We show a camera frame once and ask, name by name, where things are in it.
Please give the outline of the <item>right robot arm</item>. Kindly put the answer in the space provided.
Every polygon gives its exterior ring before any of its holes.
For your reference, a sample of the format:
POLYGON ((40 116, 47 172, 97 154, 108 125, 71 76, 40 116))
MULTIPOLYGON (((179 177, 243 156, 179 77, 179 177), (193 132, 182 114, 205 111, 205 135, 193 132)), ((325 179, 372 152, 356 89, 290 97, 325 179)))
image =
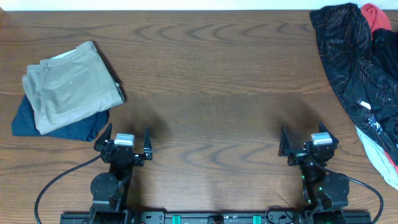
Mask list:
POLYGON ((311 140, 297 149, 292 148, 286 129, 281 129, 278 156, 286 157, 288 166, 299 166, 303 198, 308 203, 293 214, 294 223, 344 221, 342 208, 348 205, 349 181, 326 169, 339 141, 323 123, 319 123, 318 128, 319 132, 312 134, 311 140))

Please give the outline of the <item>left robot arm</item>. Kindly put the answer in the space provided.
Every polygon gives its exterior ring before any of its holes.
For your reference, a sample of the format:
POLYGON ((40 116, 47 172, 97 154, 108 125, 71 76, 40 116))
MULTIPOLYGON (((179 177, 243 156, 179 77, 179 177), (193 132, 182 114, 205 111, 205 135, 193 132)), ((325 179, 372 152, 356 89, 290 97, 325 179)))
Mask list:
POLYGON ((113 125, 95 141, 94 150, 102 161, 109 164, 109 171, 98 174, 91 182, 93 204, 90 208, 90 223, 139 223, 139 215, 127 206, 127 198, 136 166, 152 160, 152 144, 149 128, 144 134, 144 152, 134 152, 135 137, 132 134, 117 134, 111 138, 113 125))

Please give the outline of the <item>black printed cycling jersey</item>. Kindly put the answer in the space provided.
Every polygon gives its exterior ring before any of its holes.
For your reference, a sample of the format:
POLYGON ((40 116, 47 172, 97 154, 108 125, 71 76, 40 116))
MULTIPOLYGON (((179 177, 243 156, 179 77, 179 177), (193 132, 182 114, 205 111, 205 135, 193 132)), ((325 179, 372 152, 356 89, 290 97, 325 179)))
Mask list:
POLYGON ((347 3, 310 12, 330 85, 352 122, 397 164, 397 33, 347 3))

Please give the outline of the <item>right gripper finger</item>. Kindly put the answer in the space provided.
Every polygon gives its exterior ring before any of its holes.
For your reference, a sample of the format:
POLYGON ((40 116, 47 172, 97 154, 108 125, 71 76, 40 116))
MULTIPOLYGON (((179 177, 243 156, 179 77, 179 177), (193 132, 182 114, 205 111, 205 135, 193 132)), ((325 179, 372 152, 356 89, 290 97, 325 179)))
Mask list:
POLYGON ((290 146, 290 142, 289 142, 289 139, 287 136, 287 131, 285 130, 284 127, 281 127, 278 156, 279 157, 288 156, 290 153, 290 150, 291 150, 291 146, 290 146))
POLYGON ((335 138, 335 136, 326 128, 326 126, 321 121, 318 123, 318 129, 320 133, 328 133, 332 139, 333 144, 339 143, 339 140, 335 138))

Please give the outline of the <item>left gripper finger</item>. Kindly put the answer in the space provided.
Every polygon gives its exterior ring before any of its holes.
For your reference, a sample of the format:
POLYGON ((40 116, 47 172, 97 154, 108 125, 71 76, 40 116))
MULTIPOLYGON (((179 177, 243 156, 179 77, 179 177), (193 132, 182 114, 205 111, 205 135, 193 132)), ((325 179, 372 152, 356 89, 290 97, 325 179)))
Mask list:
POLYGON ((152 160, 152 144, 150 142, 150 130, 149 127, 146 126, 145 135, 144 135, 144 159, 152 160))
POLYGON ((108 140, 111 139, 111 131, 113 124, 109 123, 106 127, 105 131, 99 136, 99 138, 95 141, 94 150, 97 152, 103 152, 107 149, 108 140))

